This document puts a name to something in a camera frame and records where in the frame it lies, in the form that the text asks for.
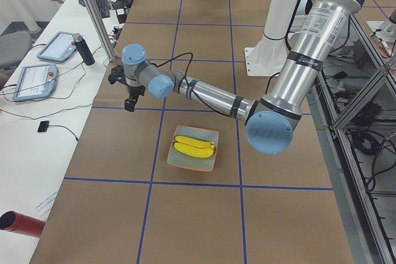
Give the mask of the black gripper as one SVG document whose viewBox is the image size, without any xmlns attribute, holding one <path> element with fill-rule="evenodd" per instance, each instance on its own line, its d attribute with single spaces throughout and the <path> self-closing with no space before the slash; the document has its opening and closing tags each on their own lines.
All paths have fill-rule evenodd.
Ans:
<svg viewBox="0 0 396 264">
<path fill-rule="evenodd" d="M 130 86 L 126 85 L 127 91 L 129 93 L 128 99 L 124 101 L 124 109 L 126 111 L 134 112 L 137 100 L 140 96 L 145 95 L 145 87 L 143 85 Z"/>
</svg>

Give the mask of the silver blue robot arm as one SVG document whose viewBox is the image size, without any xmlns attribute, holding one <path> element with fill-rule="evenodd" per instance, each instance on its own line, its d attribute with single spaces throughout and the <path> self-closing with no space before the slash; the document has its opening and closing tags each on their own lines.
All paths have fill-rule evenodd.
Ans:
<svg viewBox="0 0 396 264">
<path fill-rule="evenodd" d="M 244 121 L 247 140 L 257 151 L 280 153 L 291 143 L 302 116 L 301 103 L 340 30 L 364 2 L 312 0 L 275 85 L 260 100 L 249 101 L 186 74 L 161 70 L 147 59 L 145 48 L 138 44 L 129 44 L 122 51 L 126 85 L 130 92 L 145 87 L 157 98 L 176 92 L 199 101 L 222 115 Z"/>
</svg>

